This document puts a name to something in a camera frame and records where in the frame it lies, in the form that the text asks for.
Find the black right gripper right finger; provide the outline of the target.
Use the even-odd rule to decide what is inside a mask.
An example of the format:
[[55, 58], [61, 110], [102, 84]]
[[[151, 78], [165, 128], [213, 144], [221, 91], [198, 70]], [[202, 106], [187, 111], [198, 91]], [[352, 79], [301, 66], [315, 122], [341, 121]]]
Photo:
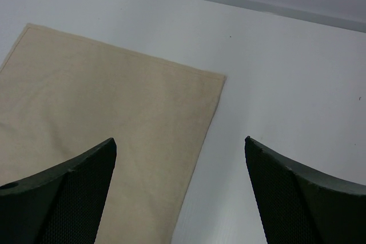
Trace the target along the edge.
[[245, 160], [268, 243], [365, 243], [365, 186], [287, 158], [251, 137]]

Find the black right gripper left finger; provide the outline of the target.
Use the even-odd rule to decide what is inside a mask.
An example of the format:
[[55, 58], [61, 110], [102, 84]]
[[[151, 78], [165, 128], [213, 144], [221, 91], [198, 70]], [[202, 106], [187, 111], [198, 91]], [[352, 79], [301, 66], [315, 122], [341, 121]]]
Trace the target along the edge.
[[109, 138], [32, 176], [1, 186], [1, 243], [94, 243], [117, 145]]

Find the beige cloth napkin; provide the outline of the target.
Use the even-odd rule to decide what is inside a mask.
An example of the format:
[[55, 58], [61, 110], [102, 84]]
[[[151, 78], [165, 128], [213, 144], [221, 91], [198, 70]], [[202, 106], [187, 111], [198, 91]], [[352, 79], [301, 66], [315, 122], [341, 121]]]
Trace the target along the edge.
[[113, 138], [97, 243], [170, 243], [224, 82], [27, 24], [1, 66], [1, 184]]

